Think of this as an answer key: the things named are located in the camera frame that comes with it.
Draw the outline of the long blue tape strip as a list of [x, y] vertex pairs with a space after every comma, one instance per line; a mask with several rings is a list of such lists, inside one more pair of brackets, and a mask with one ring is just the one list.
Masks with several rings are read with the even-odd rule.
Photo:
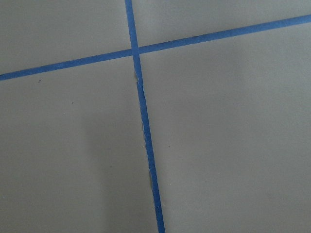
[[143, 75], [142, 75], [142, 68], [141, 68], [141, 62], [140, 62], [140, 53], [139, 53], [139, 47], [138, 47], [136, 25], [135, 25], [135, 19], [134, 19], [134, 11], [133, 11], [132, 2], [130, 0], [125, 1], [125, 9], [126, 9], [126, 14], [127, 14], [127, 23], [128, 23], [128, 29], [129, 29], [132, 58], [133, 58], [133, 63], [134, 63], [134, 71], [135, 71], [135, 76], [137, 78], [138, 100], [139, 100], [145, 148], [146, 148], [146, 153], [147, 153], [148, 168], [149, 168], [149, 174], [150, 174], [150, 179], [151, 179], [151, 189], [153, 193], [157, 228], [158, 228], [159, 233], [165, 233], [166, 231], [165, 231], [165, 224], [164, 224], [163, 213], [162, 213], [160, 191], [158, 187], [156, 163], [155, 163], [154, 150], [153, 150], [153, 144], [152, 144], [149, 117], [148, 117], [147, 102], [146, 102], [146, 97], [145, 97], [145, 92], [144, 92], [144, 83], [143, 83]]

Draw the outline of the crossing blue tape strip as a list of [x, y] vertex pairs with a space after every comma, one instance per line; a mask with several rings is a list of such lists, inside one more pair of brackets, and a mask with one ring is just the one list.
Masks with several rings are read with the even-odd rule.
[[[260, 24], [245, 26], [245, 27], [239, 27], [239, 28], [234, 28], [234, 29], [229, 29], [229, 30], [224, 30], [224, 31], [219, 31], [219, 32], [207, 33], [207, 34], [202, 34], [198, 36], [187, 37], [187, 38], [142, 46], [138, 48], [138, 52], [140, 54], [145, 54], [145, 53], [150, 53], [154, 51], [167, 50], [171, 48], [177, 48], [177, 47], [182, 47], [182, 46], [187, 46], [187, 45], [192, 45], [192, 44], [208, 42], [212, 40], [240, 36], [243, 34], [257, 33], [257, 32], [274, 30], [274, 29], [283, 28], [283, 27], [290, 27], [294, 25], [310, 23], [310, 21], [311, 21], [310, 15], [292, 17], [292, 18], [287, 18], [287, 19], [282, 19], [282, 20], [265, 22], [265, 23], [260, 23]], [[65, 61], [65, 62], [50, 64], [50, 65], [45, 65], [45, 66], [40, 66], [40, 67], [33, 67], [29, 69], [4, 73], [4, 74], [1, 74], [0, 80], [4, 81], [4, 80], [19, 78], [19, 77], [25, 77], [29, 75], [35, 75], [39, 73], [45, 73], [45, 72], [51, 72], [55, 70], [71, 68], [71, 67], [79, 67], [83, 65], [88, 65], [88, 64], [93, 64], [93, 63], [98, 63], [98, 62], [103, 62], [103, 61], [108, 61], [108, 60], [114, 60], [114, 59], [119, 59], [123, 57], [129, 57], [132, 55], [133, 55], [133, 52], [131, 49], [109, 52], [105, 54], [94, 55], [94, 56], [75, 59], [71, 61]]]

